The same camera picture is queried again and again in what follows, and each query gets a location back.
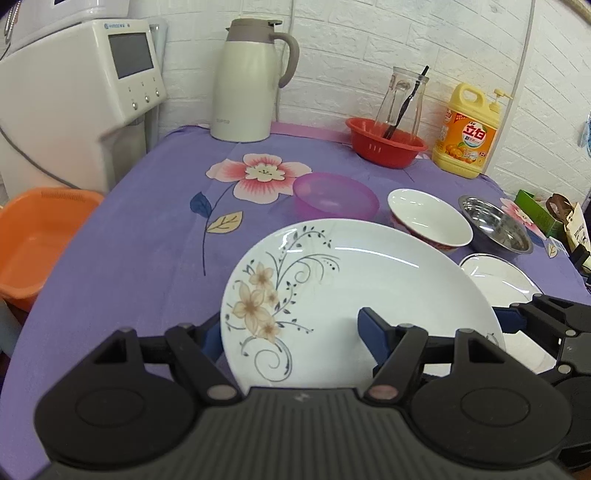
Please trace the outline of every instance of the purple tablecloth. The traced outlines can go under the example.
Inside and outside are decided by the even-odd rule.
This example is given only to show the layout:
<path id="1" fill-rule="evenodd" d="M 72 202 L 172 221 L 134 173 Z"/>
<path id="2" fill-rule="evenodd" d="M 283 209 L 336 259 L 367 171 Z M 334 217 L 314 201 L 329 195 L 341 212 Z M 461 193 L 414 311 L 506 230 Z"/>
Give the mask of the purple tablecloth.
<path id="1" fill-rule="evenodd" d="M 281 194 L 266 205 L 239 200 L 228 189 L 232 183 L 206 175 L 212 165 L 226 158 L 242 162 L 245 154 L 276 155 L 284 164 L 300 162 L 365 183 L 380 199 L 375 219 L 380 223 L 388 223 L 388 192 L 399 187 L 424 190 L 454 206 L 463 194 L 497 205 L 502 196 L 487 177 L 464 179 L 428 160 L 389 170 L 328 141 L 272 135 L 254 144 L 231 144 L 196 127 L 171 133 L 72 240 L 22 331 L 0 397 L 0 465 L 15 480 L 30 478 L 47 463 L 33 429 L 35 405 L 76 362 L 121 326 L 160 335 L 181 322 L 205 321 L 219 309 L 226 280 L 241 256 L 267 234 L 297 221 L 292 197 Z M 288 176 L 302 169 L 288 164 L 284 171 Z M 216 175 L 220 178 L 214 168 L 210 176 Z M 195 213 L 190 201 L 198 192 Z M 237 196 L 249 195 L 248 188 L 241 192 Z M 204 234 L 206 225 L 233 212 L 243 212 L 239 228 Z M 471 253 L 462 248 L 452 258 L 460 261 Z M 543 247 L 534 247 L 516 264 L 544 293 L 591 304 L 562 252 L 551 260 Z"/>

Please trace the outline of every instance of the dish soap bottle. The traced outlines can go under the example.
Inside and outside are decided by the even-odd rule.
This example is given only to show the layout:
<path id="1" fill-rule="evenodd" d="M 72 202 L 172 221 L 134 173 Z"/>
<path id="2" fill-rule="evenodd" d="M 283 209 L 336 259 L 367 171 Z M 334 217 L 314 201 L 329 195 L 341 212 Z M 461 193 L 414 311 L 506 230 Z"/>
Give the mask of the dish soap bottle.
<path id="1" fill-rule="evenodd" d="M 476 95 L 468 100 L 465 93 Z M 459 84 L 447 104 L 439 139 L 433 148 L 433 161 L 442 170 L 474 179 L 482 171 L 488 151 L 501 122 L 499 98 L 512 98 L 495 89 L 496 100 L 467 83 Z"/>

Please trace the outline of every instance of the glass carafe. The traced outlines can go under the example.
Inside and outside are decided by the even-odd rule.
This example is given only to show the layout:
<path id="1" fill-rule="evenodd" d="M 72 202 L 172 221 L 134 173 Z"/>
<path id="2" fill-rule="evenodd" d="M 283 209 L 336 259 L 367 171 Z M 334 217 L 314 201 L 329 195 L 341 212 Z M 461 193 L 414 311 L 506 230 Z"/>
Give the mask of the glass carafe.
<path id="1" fill-rule="evenodd" d="M 392 70 L 388 91 L 371 133 L 391 141 L 414 144 L 429 78 L 397 67 Z"/>

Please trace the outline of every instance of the green box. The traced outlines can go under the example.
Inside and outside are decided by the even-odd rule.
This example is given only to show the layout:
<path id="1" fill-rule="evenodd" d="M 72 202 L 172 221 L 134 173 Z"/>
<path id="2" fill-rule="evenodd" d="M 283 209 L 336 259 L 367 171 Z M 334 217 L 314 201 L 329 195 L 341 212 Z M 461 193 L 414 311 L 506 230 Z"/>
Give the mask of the green box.
<path id="1" fill-rule="evenodd" d="M 517 197 L 515 197 L 515 203 L 544 232 L 545 236 L 552 236 L 558 240 L 564 238 L 563 223 L 556 220 L 545 208 L 538 205 L 531 193 L 520 190 L 517 192 Z"/>

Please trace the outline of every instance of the white brick wall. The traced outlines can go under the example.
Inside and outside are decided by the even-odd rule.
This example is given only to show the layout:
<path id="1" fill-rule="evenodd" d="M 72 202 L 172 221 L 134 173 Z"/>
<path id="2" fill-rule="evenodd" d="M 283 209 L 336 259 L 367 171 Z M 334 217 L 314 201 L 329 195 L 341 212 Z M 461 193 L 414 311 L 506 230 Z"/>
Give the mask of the white brick wall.
<path id="1" fill-rule="evenodd" d="M 392 66 L 430 82 L 420 134 L 433 145 L 445 102 L 460 81 L 511 91 L 527 8 L 501 0 L 295 0 L 300 64 L 282 90 L 280 120 L 345 131 L 349 116 L 377 113 Z M 238 16 L 288 22 L 290 0 L 131 0 L 130 16 L 169 22 L 161 130 L 207 121 L 225 27 Z"/>
<path id="2" fill-rule="evenodd" d="M 396 65 L 429 64 L 420 135 L 433 145 L 445 102 L 460 82 L 510 92 L 531 0 L 295 0 L 301 47 L 280 119 L 345 131 L 349 116 L 374 116 Z M 591 109 L 591 31 L 559 0 L 543 10 L 531 67 L 511 131 L 489 174 L 508 193 L 560 192 L 582 200 L 591 160 L 576 147 Z M 225 27 L 238 16 L 288 22 L 290 0 L 131 0 L 130 16 L 169 22 L 161 130 L 208 121 Z"/>
<path id="3" fill-rule="evenodd" d="M 506 0 L 508 8 L 521 2 Z M 582 202 L 591 188 L 591 159 L 577 146 L 591 110 L 591 26 L 559 0 L 541 11 L 518 110 L 488 173 L 514 194 L 558 192 Z"/>

